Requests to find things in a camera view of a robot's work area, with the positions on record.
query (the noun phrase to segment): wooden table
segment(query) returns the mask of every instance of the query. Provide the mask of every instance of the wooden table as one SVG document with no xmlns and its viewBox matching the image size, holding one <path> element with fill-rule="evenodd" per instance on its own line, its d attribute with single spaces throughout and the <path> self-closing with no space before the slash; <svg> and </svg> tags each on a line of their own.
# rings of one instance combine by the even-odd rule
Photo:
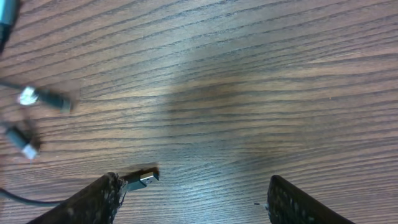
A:
<svg viewBox="0 0 398 224">
<path fill-rule="evenodd" d="M 279 174 L 355 223 L 397 222 L 398 1 L 25 0 L 0 68 L 80 100 L 0 89 L 42 142 L 30 163 L 0 139 L 20 196 L 158 166 L 115 223 L 268 223 L 254 203 Z M 0 200 L 1 223 L 48 210 Z"/>
</svg>

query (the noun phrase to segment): table surface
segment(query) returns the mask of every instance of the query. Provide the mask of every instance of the table surface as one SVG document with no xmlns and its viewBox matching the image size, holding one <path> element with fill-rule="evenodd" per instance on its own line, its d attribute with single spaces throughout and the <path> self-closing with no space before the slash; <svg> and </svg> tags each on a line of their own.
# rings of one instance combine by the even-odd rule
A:
<svg viewBox="0 0 398 224">
<path fill-rule="evenodd" d="M 25 0 L 1 78 L 79 99 L 2 118 L 0 187 L 62 200 L 105 172 L 158 167 L 115 223 L 269 223 L 285 177 L 355 223 L 398 219 L 398 1 Z M 0 199 L 1 223 L 48 208 Z"/>
</svg>

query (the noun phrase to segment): usb connector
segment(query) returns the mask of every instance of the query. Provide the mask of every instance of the usb connector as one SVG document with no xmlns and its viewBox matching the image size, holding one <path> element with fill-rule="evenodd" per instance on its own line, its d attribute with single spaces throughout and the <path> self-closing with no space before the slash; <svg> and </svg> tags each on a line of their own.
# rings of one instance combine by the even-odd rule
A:
<svg viewBox="0 0 398 224">
<path fill-rule="evenodd" d="M 139 172 L 133 173 L 122 177 L 123 180 L 127 181 L 127 191 L 143 189 L 148 185 L 152 185 L 159 181 L 159 175 L 156 172 Z"/>
<path fill-rule="evenodd" d="M 139 179 L 146 186 L 152 185 L 159 181 L 159 176 L 154 172 L 142 174 Z"/>
</svg>

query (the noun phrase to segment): textured black surface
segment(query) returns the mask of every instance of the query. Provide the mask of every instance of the textured black surface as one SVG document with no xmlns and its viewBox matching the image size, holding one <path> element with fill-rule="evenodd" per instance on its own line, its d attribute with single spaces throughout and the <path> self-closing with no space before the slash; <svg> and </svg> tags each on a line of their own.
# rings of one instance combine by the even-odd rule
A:
<svg viewBox="0 0 398 224">
<path fill-rule="evenodd" d="M 107 173 L 29 224 L 112 223 L 126 193 L 124 186 L 117 174 Z"/>
<path fill-rule="evenodd" d="M 267 209 L 272 224 L 353 224 L 278 175 L 271 177 Z"/>
</svg>

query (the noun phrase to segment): black cable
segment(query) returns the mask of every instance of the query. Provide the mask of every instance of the black cable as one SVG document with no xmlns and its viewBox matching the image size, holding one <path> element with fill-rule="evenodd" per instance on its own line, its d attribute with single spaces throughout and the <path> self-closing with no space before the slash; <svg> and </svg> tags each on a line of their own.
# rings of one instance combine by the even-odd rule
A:
<svg viewBox="0 0 398 224">
<path fill-rule="evenodd" d="M 40 206 L 40 207 L 54 207 L 63 202 L 63 200 L 53 201 L 53 202 L 41 202 L 41 201 L 36 201 L 36 200 L 30 200 L 30 199 L 22 198 L 20 196 L 16 196 L 2 188 L 0 188 L 0 196 L 6 197 L 8 199 L 14 200 L 19 203 L 23 203 L 25 205 L 34 205 L 34 206 Z"/>
</svg>

